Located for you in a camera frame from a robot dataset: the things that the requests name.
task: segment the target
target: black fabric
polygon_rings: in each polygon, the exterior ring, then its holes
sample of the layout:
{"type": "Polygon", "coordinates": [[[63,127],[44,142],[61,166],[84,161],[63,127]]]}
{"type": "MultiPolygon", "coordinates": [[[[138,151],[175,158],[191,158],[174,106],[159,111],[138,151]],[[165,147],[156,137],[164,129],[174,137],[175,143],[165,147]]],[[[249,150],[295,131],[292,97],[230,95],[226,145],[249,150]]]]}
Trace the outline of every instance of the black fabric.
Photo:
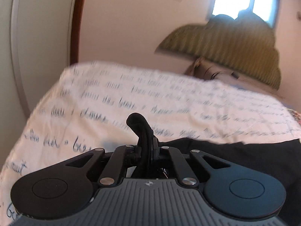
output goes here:
{"type": "Polygon", "coordinates": [[[290,226],[301,223],[301,144],[291,140],[275,144],[213,144],[182,138],[159,146],[175,147],[183,154],[199,149],[227,161],[248,167],[278,179],[287,197],[279,217],[290,226]]]}

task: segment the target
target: crosshair logo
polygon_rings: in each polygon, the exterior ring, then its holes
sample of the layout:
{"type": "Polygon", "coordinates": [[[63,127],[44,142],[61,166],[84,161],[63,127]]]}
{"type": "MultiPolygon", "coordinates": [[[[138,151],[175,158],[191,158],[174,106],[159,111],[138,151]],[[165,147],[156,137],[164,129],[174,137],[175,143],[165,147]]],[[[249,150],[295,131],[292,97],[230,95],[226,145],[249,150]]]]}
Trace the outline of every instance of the crosshair logo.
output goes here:
{"type": "Polygon", "coordinates": [[[147,186],[152,186],[154,183],[152,181],[148,181],[145,183],[147,186]]]}

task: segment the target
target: wall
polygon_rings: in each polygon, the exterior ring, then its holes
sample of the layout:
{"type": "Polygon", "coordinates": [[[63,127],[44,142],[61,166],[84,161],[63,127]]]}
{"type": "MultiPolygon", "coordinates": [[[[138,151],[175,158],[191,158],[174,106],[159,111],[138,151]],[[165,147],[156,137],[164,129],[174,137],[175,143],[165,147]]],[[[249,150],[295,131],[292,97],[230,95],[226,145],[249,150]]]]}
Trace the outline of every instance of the wall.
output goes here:
{"type": "MultiPolygon", "coordinates": [[[[85,0],[80,30],[79,60],[107,60],[183,73],[192,59],[154,54],[175,28],[206,23],[212,0],[85,0]]],[[[280,52],[280,93],[301,111],[300,0],[281,0],[276,26],[280,52]]]]}
{"type": "Polygon", "coordinates": [[[281,0],[276,27],[276,48],[280,53],[282,81],[279,93],[301,112],[301,0],[281,0]]]}
{"type": "Polygon", "coordinates": [[[0,167],[25,126],[14,81],[10,48],[12,0],[0,0],[0,167]]]}
{"type": "Polygon", "coordinates": [[[70,63],[74,0],[19,0],[17,53],[30,111],[70,63]]]}
{"type": "Polygon", "coordinates": [[[211,0],[85,0],[79,60],[108,60],[183,73],[192,60],[154,54],[175,28],[206,22],[211,0]]]}

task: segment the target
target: black garment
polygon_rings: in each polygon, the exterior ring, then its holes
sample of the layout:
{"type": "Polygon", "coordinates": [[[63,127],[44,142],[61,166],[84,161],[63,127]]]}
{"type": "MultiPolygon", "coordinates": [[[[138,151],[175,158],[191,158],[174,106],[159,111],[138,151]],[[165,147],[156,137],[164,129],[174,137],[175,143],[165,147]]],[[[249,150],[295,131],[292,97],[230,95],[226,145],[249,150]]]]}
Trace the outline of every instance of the black garment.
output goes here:
{"type": "MultiPolygon", "coordinates": [[[[143,172],[150,166],[150,146],[155,136],[145,118],[138,113],[133,113],[128,117],[127,125],[139,137],[138,146],[145,150],[133,173],[133,177],[143,177],[143,172]]],[[[189,154],[192,149],[199,149],[275,177],[283,184],[287,192],[284,206],[278,216],[290,226],[297,226],[301,223],[301,143],[299,140],[275,144],[217,145],[207,141],[182,138],[158,143],[158,145],[175,147],[182,154],[189,154]]]]}

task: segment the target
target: ribbed surface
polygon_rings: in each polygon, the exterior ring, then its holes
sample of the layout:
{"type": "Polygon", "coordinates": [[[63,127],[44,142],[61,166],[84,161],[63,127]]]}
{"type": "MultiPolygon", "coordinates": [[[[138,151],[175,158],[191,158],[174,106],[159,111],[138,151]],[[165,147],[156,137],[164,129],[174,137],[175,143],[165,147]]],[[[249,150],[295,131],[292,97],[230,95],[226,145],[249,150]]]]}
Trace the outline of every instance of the ribbed surface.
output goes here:
{"type": "Polygon", "coordinates": [[[279,89],[279,56],[273,30],[254,13],[236,20],[218,15],[206,25],[185,25],[169,34],[162,49],[204,57],[279,89]]]}
{"type": "Polygon", "coordinates": [[[239,222],[219,215],[194,189],[173,179],[124,179],[115,188],[101,189],[80,213],[60,220],[20,217],[13,226],[282,226],[277,218],[239,222]]]}

